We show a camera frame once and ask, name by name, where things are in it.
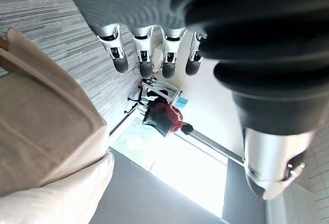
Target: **gray floor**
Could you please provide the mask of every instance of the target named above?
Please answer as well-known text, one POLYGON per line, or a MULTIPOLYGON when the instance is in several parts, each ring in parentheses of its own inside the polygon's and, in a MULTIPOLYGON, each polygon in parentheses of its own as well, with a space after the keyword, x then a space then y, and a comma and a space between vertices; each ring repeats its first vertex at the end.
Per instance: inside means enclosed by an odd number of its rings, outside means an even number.
POLYGON ((141 80, 132 73, 137 56, 127 29, 122 36, 130 68, 120 74, 72 0, 0 0, 0 35, 9 27, 20 29, 64 68, 110 128, 121 121, 127 96, 141 80))

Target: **bright window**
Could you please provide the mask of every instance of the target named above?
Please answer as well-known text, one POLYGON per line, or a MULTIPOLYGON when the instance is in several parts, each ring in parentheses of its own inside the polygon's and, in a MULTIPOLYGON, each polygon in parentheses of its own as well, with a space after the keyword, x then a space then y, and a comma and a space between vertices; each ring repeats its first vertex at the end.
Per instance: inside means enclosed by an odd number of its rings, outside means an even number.
POLYGON ((219 161, 177 135, 162 137, 136 117, 112 145, 209 212, 222 217, 227 160, 219 161))

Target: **black hair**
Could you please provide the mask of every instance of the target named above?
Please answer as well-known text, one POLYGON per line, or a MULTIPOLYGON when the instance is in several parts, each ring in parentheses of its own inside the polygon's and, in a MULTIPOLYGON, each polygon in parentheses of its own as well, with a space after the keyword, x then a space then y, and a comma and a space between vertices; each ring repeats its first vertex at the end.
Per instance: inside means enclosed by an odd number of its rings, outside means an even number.
POLYGON ((190 135, 193 132, 193 126, 190 124, 184 124, 180 129, 185 135, 190 135))

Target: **robotic hand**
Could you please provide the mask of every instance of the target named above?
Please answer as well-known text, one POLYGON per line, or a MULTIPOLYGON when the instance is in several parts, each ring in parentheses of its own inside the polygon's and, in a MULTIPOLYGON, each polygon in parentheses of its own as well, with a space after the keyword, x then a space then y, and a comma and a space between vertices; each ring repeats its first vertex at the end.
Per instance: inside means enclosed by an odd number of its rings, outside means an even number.
POLYGON ((74 1, 119 72, 127 62, 118 24, 132 32, 145 78, 154 26, 162 28, 166 78, 186 28, 196 32, 186 73, 202 57, 220 59, 214 75, 232 90, 250 188, 271 200, 300 175, 329 100, 328 0, 74 1))

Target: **beige fabric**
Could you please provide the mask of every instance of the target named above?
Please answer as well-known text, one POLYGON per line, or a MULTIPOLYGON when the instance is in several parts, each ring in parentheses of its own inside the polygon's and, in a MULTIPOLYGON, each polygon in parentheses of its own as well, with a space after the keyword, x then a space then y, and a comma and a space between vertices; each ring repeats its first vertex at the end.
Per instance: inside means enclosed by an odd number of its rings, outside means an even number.
POLYGON ((0 196, 43 186, 102 158, 108 131, 81 87, 16 29, 0 79, 0 196))
POLYGON ((99 162, 41 188, 0 198, 1 224, 87 224, 113 173, 114 158, 99 162))

